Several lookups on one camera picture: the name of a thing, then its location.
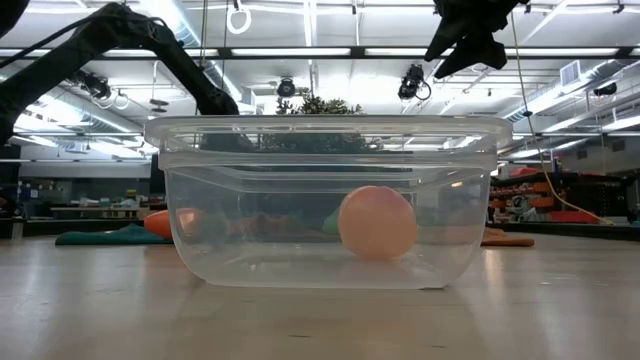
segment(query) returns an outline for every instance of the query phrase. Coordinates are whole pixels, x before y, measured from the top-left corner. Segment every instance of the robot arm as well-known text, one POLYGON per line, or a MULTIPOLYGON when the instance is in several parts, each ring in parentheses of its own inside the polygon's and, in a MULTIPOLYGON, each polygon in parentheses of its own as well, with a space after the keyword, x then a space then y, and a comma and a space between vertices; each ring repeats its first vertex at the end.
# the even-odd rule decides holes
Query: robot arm
POLYGON ((0 84, 0 144, 12 136, 16 119, 28 105, 116 47, 154 52, 193 95, 202 114, 238 114, 233 99, 209 81, 169 28, 110 3, 89 16, 63 44, 0 84))

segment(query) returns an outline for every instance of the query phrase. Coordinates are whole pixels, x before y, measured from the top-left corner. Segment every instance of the workbench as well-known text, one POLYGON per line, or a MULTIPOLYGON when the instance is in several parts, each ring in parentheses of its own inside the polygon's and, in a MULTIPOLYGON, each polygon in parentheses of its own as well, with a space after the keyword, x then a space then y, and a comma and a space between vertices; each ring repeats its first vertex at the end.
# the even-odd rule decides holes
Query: workbench
POLYGON ((119 206, 105 206, 105 207, 93 207, 93 206, 86 206, 86 207, 52 207, 51 208, 51 212, 54 213, 54 217, 59 218, 58 217, 58 213, 62 213, 62 212, 77 212, 79 213, 79 216, 82 218, 84 217, 85 213, 89 213, 89 212, 99 212, 101 214, 101 217, 104 219, 109 219, 109 218, 122 218, 122 216, 120 216, 121 213, 124 213, 124 218, 136 218, 137 214, 139 211, 146 211, 149 210, 149 208, 126 208, 126 207, 119 207, 119 206))

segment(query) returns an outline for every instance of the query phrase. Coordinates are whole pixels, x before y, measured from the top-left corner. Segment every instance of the clear plastic container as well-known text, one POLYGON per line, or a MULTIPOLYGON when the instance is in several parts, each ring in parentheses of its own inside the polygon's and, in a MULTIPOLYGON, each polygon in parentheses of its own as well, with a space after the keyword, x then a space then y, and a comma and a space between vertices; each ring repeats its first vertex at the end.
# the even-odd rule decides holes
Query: clear plastic container
POLYGON ((160 118, 176 248, 197 276, 228 286, 439 288, 477 253, 501 119, 432 116, 160 118), (370 260, 343 246, 344 197, 385 186, 413 208, 417 241, 370 260))

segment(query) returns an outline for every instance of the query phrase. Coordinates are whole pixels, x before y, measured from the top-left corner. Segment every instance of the peach ball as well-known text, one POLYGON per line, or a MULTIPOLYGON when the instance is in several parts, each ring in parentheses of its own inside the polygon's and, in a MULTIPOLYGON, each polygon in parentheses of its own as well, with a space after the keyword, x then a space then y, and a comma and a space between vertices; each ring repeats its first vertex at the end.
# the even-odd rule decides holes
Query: peach ball
POLYGON ((402 256, 418 239, 411 204, 395 190, 365 186, 349 193, 340 205, 342 244, 364 259, 402 256))

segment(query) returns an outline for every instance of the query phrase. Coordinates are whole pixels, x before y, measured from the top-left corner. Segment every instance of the table surface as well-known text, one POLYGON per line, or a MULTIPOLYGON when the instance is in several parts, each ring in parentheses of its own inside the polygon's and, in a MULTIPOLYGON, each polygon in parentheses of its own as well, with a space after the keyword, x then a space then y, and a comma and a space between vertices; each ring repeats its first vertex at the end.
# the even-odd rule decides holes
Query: table surface
POLYGON ((216 287, 173 246, 3 242, 0 358, 637 358, 640 244, 531 236, 422 291, 216 287))

